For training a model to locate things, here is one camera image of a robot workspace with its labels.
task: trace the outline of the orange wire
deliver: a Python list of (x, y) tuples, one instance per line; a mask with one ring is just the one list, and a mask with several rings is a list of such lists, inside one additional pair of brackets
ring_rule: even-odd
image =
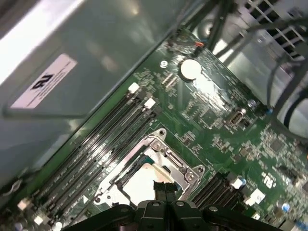
[(203, 47), (203, 46), (204, 46), (204, 43), (202, 43), (202, 42), (196, 42), (196, 46), (197, 46), (197, 47)]

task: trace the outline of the wire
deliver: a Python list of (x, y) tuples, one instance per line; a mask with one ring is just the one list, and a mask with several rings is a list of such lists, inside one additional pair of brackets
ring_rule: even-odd
[(272, 127), (278, 132), (284, 134), (286, 137), (297, 139), (301, 142), (308, 142), (308, 138), (304, 138), (298, 136), (291, 132), (287, 127), (285, 127), (277, 118), (279, 112), (283, 108), (285, 102), (290, 98), (293, 94), (299, 83), (305, 77), (306, 72), (308, 70), (308, 55), (305, 57), (305, 60), (301, 63), (301, 66), (296, 70), (293, 79), (289, 82), (287, 87), (284, 89), (282, 94), (280, 95), (271, 116)]
[(171, 37), (169, 39), (170, 45), (173, 45), (173, 43), (175, 42), (175, 40), (177, 38), (177, 30), (178, 30), (181, 22), (183, 21), (183, 19), (185, 17), (185, 12), (186, 12), (186, 10), (188, 10), (191, 2), (192, 2), (191, 0), (187, 0), (186, 3), (184, 4), (184, 6), (182, 7), (182, 9), (180, 10), (180, 13), (177, 17), (176, 24), (174, 26), (173, 32), (172, 32)]
[(295, 111), (295, 109), (304, 101), (308, 99), (308, 92), (307, 89), (303, 90), (300, 92), (299, 97), (297, 98), (297, 100), (294, 101), (294, 103), (291, 105), (291, 107), (289, 108), (289, 110), (287, 111), (287, 113), (285, 114), (284, 117), (284, 121), (283, 124), (289, 128), (290, 127), (290, 121), (291, 121), (291, 117)]
[[(305, 18), (297, 18), (297, 19), (290, 19), (287, 21), (276, 21), (274, 23), (266, 23), (262, 25), (255, 25), (249, 27), (246, 32), (251, 33), (258, 30), (268, 30), (268, 29), (276, 29), (281, 27), (288, 27), (288, 26), (300, 26), (308, 23), (308, 17)], [(220, 58), (225, 53), (227, 53), (229, 50), (231, 50), (234, 46), (236, 46), (244, 37), (242, 34), (238, 34), (224, 49), (222, 49), (220, 52), (216, 54), (217, 58)]]
[(227, 16), (231, 11), (231, 8), (234, 6), (233, 4), (233, 0), (220, 0), (219, 10), (214, 19), (214, 24), (208, 37), (208, 43), (205, 46), (210, 51), (214, 50), (221, 37), (222, 30), (226, 24)]
[(231, 50), (236, 44), (238, 44), (243, 38), (242, 34), (238, 34), (231, 42), (228, 43), (228, 45), (222, 49), (220, 52), (216, 54), (216, 58), (220, 58), (225, 53), (227, 53), (229, 50)]
[(305, 77), (307, 70), (308, 70), (308, 57), (305, 57), (305, 60), (301, 63), (301, 66), (296, 70), (293, 79), (289, 82), (287, 87), (280, 95), (278, 101), (276, 102), (276, 105), (273, 109), (273, 114), (272, 114), (273, 116), (275, 117), (278, 116), (285, 102), (289, 99), (294, 90), (297, 88), (302, 79)]
[(215, 8), (218, 0), (208, 1), (186, 24), (185, 27), (193, 32), (199, 23)]
[(267, 105), (268, 109), (272, 108), (272, 106), (270, 104), (270, 100), (271, 100), (271, 91), (272, 91), (272, 88), (273, 88), (273, 82), (274, 82), (276, 72), (278, 71), (278, 69), (280, 68), (280, 66), (282, 64), (287, 62), (288, 59), (289, 59), (289, 55), (287, 53), (284, 53), (281, 57), (279, 57), (275, 67), (272, 69), (272, 71), (269, 75), (268, 84), (267, 84), (267, 100), (266, 100), (266, 105)]
[(279, 29), (289, 26), (304, 26), (306, 23), (308, 23), (308, 17), (296, 18), (290, 20), (280, 20), (273, 23), (251, 26), (250, 28), (247, 29), (247, 32), (250, 33), (257, 30), (271, 30), (276, 28)]

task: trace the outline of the green circuit board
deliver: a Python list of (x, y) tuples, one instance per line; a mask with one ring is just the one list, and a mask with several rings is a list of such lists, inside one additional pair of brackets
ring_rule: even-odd
[[(181, 39), (194, 40), (194, 37), (184, 34)], [(148, 96), (153, 96), (161, 108), (161, 113), (142, 135), (165, 128), (166, 143), (173, 150), (189, 165), (206, 168), (202, 182), (191, 198), (215, 173), (232, 172), (246, 179), (246, 196), (256, 189), (265, 195), (259, 204), (252, 206), (261, 218), (273, 214), (279, 200), (288, 202), (290, 210), (275, 222), (279, 223), (283, 218), (301, 219), (307, 214), (308, 195), (303, 190), (308, 181), (307, 154), (298, 148), (295, 140), (275, 132), (261, 102), (209, 51), (203, 51), (196, 58), (202, 65), (202, 75), (193, 82), (184, 81), (179, 66), (193, 49), (178, 46), (170, 51), (164, 42), (55, 154), (36, 180), (18, 195), (18, 200), (40, 188), (135, 82)], [(232, 122), (239, 112), (242, 113), (240, 120)], [(125, 152), (112, 166), (124, 156)], [(295, 170), (298, 174), (296, 182), (283, 174), (280, 166)], [(89, 186), (84, 194), (87, 198), (94, 196), (103, 176)], [(71, 213), (78, 214), (82, 207), (81, 200)], [(104, 205), (92, 206), (89, 211), (93, 215), (105, 209)]]

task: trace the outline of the motherboard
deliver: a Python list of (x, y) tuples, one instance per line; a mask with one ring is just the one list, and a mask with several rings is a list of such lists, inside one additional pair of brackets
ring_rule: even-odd
[[(183, 42), (197, 41), (184, 31)], [(225, 206), (282, 230), (308, 216), (308, 160), (212, 53), (163, 42), (11, 202), (8, 224), (59, 231), (177, 185), (199, 209)]]

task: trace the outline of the small blue component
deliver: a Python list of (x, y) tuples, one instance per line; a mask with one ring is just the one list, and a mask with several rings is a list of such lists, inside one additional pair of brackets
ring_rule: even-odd
[(273, 113), (273, 109), (272, 108), (270, 108), (270, 109), (268, 109), (267, 111), (266, 111), (266, 114), (267, 115), (271, 115)]
[(245, 186), (245, 185), (247, 184), (247, 181), (246, 181), (246, 179), (245, 179), (245, 178), (243, 178), (243, 177), (239, 177), (239, 179), (242, 181), (243, 186)]
[(308, 224), (305, 224), (304, 222), (297, 221), (295, 225), (302, 231), (308, 231)]
[(281, 209), (283, 210), (283, 212), (288, 212), (290, 210), (290, 205), (288, 203), (284, 203), (281, 206)]

